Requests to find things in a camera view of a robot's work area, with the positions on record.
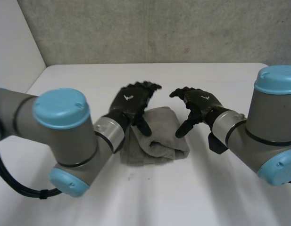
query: gray wall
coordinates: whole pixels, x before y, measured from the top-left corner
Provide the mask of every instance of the gray wall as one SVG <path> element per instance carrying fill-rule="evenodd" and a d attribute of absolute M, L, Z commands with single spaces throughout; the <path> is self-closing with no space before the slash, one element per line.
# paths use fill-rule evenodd
<path fill-rule="evenodd" d="M 291 64 L 291 0 L 18 0 L 47 66 Z"/>

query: light blue joint cap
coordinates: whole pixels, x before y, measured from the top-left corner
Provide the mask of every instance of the light blue joint cap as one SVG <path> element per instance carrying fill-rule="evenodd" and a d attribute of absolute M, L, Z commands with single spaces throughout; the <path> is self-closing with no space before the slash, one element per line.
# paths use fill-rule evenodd
<path fill-rule="evenodd" d="M 44 93 L 33 105 L 33 115 L 51 129 L 71 129 L 90 117 L 85 96 L 76 89 L 62 88 Z"/>
<path fill-rule="evenodd" d="M 275 65 L 261 69 L 254 88 L 273 95 L 291 94 L 291 65 Z"/>
<path fill-rule="evenodd" d="M 49 174 L 49 180 L 58 190 L 72 197 L 82 196 L 90 187 L 81 179 L 55 167 Z"/>
<path fill-rule="evenodd" d="M 265 162 L 258 176 L 271 185 L 283 185 L 291 181 L 291 149 Z"/>

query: white wall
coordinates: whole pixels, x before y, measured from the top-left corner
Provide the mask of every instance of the white wall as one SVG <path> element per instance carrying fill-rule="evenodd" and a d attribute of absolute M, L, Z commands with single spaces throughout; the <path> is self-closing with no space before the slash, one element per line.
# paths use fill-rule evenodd
<path fill-rule="evenodd" d="M 0 0 L 0 87 L 26 92 L 46 68 L 16 0 Z"/>

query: folded towel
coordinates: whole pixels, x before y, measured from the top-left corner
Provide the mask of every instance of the folded towel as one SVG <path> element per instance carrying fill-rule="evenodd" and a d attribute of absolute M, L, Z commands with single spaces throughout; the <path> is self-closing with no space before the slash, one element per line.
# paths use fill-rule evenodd
<path fill-rule="evenodd" d="M 174 111 L 159 107 L 146 111 L 143 117 L 152 134 L 146 137 L 136 127 L 131 127 L 120 151 L 122 163 L 135 166 L 161 164 L 188 156 L 185 138 L 175 136 L 180 123 Z"/>

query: robotic hand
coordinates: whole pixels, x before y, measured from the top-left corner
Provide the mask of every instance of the robotic hand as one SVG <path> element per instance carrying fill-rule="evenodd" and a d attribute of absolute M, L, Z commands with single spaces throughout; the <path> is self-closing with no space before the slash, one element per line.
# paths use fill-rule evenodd
<path fill-rule="evenodd" d="M 195 124 L 206 123 L 206 115 L 212 109 L 223 107 L 213 94 L 201 89 L 184 87 L 183 89 L 176 89 L 169 96 L 171 98 L 179 97 L 184 101 L 186 108 L 191 111 L 188 119 L 177 130 L 175 134 L 177 138 L 184 137 Z"/>
<path fill-rule="evenodd" d="M 47 144 L 57 161 L 49 174 L 56 187 L 36 191 L 18 183 L 0 158 L 0 176 L 18 193 L 47 199 L 64 192 L 83 195 L 112 153 L 124 140 L 130 125 L 144 135 L 151 130 L 142 115 L 160 85 L 130 84 L 116 95 L 109 113 L 92 125 L 85 96 L 75 89 L 56 89 L 40 97 L 0 89 L 0 140 L 14 135 Z"/>
<path fill-rule="evenodd" d="M 204 122 L 211 130 L 210 150 L 221 154 L 230 149 L 271 185 L 291 183 L 291 66 L 259 71 L 248 119 L 224 108 L 214 95 L 200 89 L 176 89 L 170 97 L 179 97 L 191 110 L 177 137 Z"/>
<path fill-rule="evenodd" d="M 144 109 L 147 107 L 154 92 L 161 89 L 160 85 L 151 82 L 136 82 L 120 89 L 116 95 L 108 115 L 123 113 L 133 126 L 137 126 L 145 136 L 151 135 L 151 130 L 143 118 Z"/>

